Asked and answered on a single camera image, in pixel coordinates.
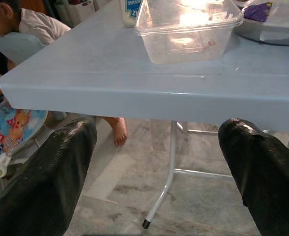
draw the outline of child's bare foot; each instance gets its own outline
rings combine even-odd
[[[121,146],[127,140],[127,127],[122,117],[102,117],[113,129],[114,145]]]

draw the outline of blue label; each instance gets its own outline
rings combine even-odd
[[[141,0],[126,0],[126,11],[129,11],[131,18],[136,18]]]

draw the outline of marble floor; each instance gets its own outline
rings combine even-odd
[[[69,114],[67,120],[76,118]],[[216,131],[209,124],[191,128]],[[168,173],[170,123],[127,119],[129,139],[114,147],[110,127],[97,122],[98,142],[65,236],[260,236],[233,181],[176,174],[150,228],[141,226]],[[277,133],[284,143],[288,133]],[[177,166],[230,174],[217,137],[178,132]]]

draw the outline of light blue plastic table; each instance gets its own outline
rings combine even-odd
[[[216,124],[243,118],[261,129],[289,131],[289,47],[233,35],[218,60],[154,65],[141,38],[123,26],[118,4],[112,1],[3,76],[0,87],[11,105]],[[173,122],[172,144],[175,131]],[[177,172],[174,146],[159,200]]]

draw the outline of gray bowl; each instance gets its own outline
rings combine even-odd
[[[289,28],[287,27],[244,19],[244,23],[236,27],[235,32],[257,42],[289,45]]]

